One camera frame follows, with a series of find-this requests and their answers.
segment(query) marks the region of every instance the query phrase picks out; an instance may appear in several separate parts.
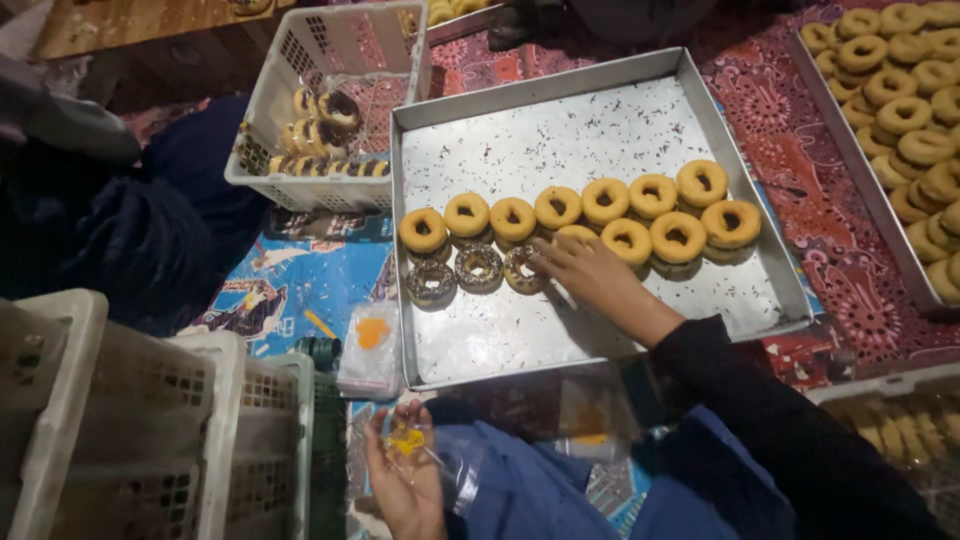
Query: stack of donuts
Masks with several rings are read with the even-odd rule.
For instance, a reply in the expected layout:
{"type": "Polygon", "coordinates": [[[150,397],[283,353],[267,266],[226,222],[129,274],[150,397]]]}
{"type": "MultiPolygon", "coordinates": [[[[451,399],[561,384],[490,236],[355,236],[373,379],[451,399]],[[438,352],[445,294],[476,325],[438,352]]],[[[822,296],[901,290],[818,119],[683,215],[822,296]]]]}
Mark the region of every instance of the stack of donuts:
{"type": "Polygon", "coordinates": [[[499,4],[499,0],[429,0],[427,27],[499,4]]]}
{"type": "Polygon", "coordinates": [[[360,129],[360,108],[344,92],[317,94],[304,86],[294,92],[293,107],[299,120],[281,129],[284,153],[270,159],[270,174],[390,174],[389,161],[348,159],[347,144],[360,129]]]}
{"type": "Polygon", "coordinates": [[[727,200],[727,186],[720,165],[695,160],[681,168],[676,182],[645,174],[627,187],[615,178],[598,178],[580,194],[548,187],[533,206],[510,197],[491,208],[476,193],[457,195],[444,215],[417,209],[400,222],[400,241],[415,263],[407,290],[424,308],[448,304],[458,285],[481,294],[495,290],[504,277],[521,294],[539,293],[547,277],[527,264],[538,252],[529,242],[555,234],[585,242],[599,238],[628,264],[639,268],[649,261],[666,275],[695,271],[701,256],[735,264],[751,253],[760,212],[752,203],[727,200]],[[445,265],[451,246],[458,249],[452,270],[445,265]]]}
{"type": "Polygon", "coordinates": [[[960,305],[960,3],[857,8],[801,37],[933,288],[960,305]]]}

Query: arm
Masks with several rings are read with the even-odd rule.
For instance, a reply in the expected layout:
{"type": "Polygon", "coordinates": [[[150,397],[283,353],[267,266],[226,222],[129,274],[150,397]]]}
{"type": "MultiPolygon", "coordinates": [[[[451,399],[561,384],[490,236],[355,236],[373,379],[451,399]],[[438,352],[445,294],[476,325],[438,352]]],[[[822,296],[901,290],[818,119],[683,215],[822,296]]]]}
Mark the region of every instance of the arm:
{"type": "Polygon", "coordinates": [[[698,394],[773,476],[804,536],[946,538],[923,499],[869,443],[738,356],[719,317],[685,321],[599,240],[559,236],[558,244],[538,242],[547,258],[535,263],[698,394]]]}

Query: plastic bag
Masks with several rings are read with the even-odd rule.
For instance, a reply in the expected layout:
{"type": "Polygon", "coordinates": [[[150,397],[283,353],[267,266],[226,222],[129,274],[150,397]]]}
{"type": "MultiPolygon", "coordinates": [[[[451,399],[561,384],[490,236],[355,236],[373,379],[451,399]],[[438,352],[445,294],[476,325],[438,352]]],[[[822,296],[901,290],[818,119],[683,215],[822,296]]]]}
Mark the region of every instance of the plastic bag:
{"type": "Polygon", "coordinates": [[[388,400],[400,395],[399,308],[396,302],[353,309],[337,386],[345,398],[388,400]]]}
{"type": "Polygon", "coordinates": [[[391,424],[383,444],[394,470],[428,501],[466,518],[476,499],[487,445],[459,438],[457,430],[391,424]]]}

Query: black sleeve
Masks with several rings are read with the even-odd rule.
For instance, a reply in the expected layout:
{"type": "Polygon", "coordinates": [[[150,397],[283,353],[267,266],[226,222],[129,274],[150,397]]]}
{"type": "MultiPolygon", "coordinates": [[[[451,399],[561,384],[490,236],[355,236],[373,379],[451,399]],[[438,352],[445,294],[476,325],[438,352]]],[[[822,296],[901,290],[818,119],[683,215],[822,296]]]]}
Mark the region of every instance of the black sleeve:
{"type": "Polygon", "coordinates": [[[683,323],[653,351],[774,478],[804,538],[948,538],[903,475],[793,388],[730,346],[720,316],[683,323]]]}

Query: metal baking tray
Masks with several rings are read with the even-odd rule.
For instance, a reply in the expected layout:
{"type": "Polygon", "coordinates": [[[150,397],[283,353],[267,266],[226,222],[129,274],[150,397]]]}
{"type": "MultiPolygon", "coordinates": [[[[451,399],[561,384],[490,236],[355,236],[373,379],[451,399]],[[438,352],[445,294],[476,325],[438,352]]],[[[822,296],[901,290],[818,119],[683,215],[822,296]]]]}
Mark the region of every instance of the metal baking tray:
{"type": "Polygon", "coordinates": [[[499,10],[501,6],[501,4],[497,4],[431,26],[426,29],[426,42],[432,47],[484,30],[493,19],[493,13],[499,10]]]}
{"type": "Polygon", "coordinates": [[[924,267],[910,248],[910,242],[907,241],[900,220],[890,206],[883,186],[876,179],[870,160],[860,150],[856,135],[844,119],[840,105],[830,94],[827,81],[824,80],[813,57],[806,50],[800,34],[794,34],[787,39],[787,50],[793,57],[793,62],[797,65],[797,70],[800,71],[806,87],[810,90],[813,103],[824,116],[824,123],[833,135],[833,140],[837,143],[840,154],[853,177],[853,183],[856,184],[864,203],[867,204],[867,209],[874,217],[876,227],[894,254],[897,267],[903,274],[903,284],[907,294],[913,299],[920,313],[930,318],[956,318],[960,314],[960,307],[944,304],[930,285],[924,267]]]}
{"type": "MultiPolygon", "coordinates": [[[[580,191],[600,176],[673,177],[690,160],[715,160],[730,175],[731,196],[761,208],[755,251],[735,266],[704,261],[692,277],[643,272],[644,284],[687,317],[723,314],[734,341],[812,320],[797,270],[686,49],[398,108],[391,123],[397,222],[407,209],[443,212],[465,191],[491,205],[503,197],[533,203],[550,185],[580,191]]],[[[642,351],[561,287],[527,297],[503,283],[484,296],[458,291],[440,311],[419,310],[406,295],[412,266],[402,248],[396,265],[404,375],[414,390],[642,351]]]]}

